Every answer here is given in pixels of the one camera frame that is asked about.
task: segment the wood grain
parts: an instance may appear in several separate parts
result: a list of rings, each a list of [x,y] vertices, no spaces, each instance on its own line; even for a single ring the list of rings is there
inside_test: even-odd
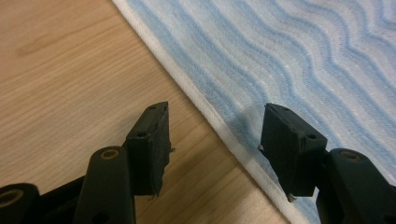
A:
[[[111,1],[0,1],[0,186],[45,193],[169,101],[176,152],[138,223],[285,223]]]

